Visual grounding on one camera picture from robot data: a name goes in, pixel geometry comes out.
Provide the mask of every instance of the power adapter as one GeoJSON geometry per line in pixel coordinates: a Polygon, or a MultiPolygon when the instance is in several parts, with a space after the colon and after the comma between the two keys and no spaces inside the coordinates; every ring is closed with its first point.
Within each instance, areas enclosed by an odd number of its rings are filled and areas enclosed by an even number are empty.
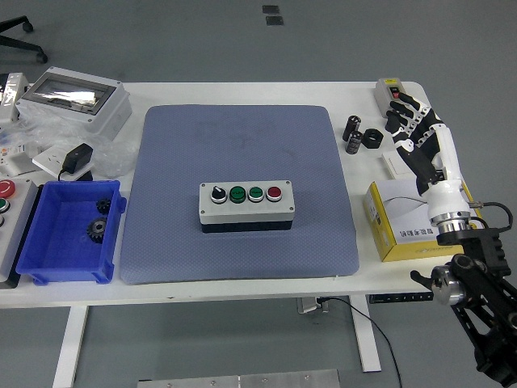
{"type": "Polygon", "coordinates": [[[73,174],[75,171],[80,170],[90,161],[93,152],[94,150],[86,143],[77,146],[66,155],[61,173],[68,172],[73,174]]]}

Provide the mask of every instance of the black caster wheel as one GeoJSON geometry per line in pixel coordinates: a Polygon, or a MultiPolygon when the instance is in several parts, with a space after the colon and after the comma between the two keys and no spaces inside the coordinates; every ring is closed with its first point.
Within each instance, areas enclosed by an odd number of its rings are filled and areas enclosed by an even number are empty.
{"type": "Polygon", "coordinates": [[[34,31],[34,27],[29,22],[24,22],[23,25],[22,25],[22,28],[23,28],[23,30],[25,32],[33,32],[34,31]]]}
{"type": "Polygon", "coordinates": [[[48,57],[43,54],[43,53],[37,53],[36,54],[36,61],[38,63],[47,63],[48,62],[48,57]]]}

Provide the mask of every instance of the table leg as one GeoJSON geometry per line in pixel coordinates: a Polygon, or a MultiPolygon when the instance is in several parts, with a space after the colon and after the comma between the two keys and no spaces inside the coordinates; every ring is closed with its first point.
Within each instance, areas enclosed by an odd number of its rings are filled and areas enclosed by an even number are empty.
{"type": "MultiPolygon", "coordinates": [[[[361,313],[370,316],[366,295],[351,295],[350,303],[361,313]]],[[[352,309],[352,319],[354,320],[355,336],[359,347],[361,365],[363,372],[379,372],[380,361],[379,353],[373,336],[372,323],[357,311],[352,309]]]]}
{"type": "Polygon", "coordinates": [[[88,316],[88,306],[72,306],[66,323],[53,388],[71,388],[74,385],[75,369],[78,366],[82,334],[88,316]]]}

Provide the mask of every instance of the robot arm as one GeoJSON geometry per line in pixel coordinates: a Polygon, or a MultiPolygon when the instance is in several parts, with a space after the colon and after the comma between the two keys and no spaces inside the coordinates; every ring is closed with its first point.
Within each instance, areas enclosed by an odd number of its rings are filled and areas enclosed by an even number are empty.
{"type": "Polygon", "coordinates": [[[393,111],[387,112],[386,129],[417,176],[431,224],[439,229],[438,244],[464,248],[463,255],[435,267],[430,278],[412,271],[411,279],[452,307],[473,343],[477,370],[502,386],[511,386],[517,382],[517,289],[503,278],[511,271],[499,240],[499,233],[511,228],[511,213],[507,209],[507,228],[471,228],[471,204],[461,195],[451,131],[426,104],[402,93],[400,100],[403,104],[390,104],[393,111]],[[486,334],[478,331],[467,310],[488,327],[486,334]]]}

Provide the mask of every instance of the black gear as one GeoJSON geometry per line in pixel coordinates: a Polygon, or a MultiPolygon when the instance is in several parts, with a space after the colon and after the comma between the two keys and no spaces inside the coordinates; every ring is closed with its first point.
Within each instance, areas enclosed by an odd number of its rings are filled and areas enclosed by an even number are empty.
{"type": "Polygon", "coordinates": [[[101,217],[90,222],[86,228],[86,233],[90,236],[94,243],[102,244],[104,240],[104,232],[106,231],[107,218],[101,217]]]}
{"type": "Polygon", "coordinates": [[[99,213],[106,215],[110,213],[111,200],[109,198],[103,198],[97,201],[96,206],[99,213]]]}

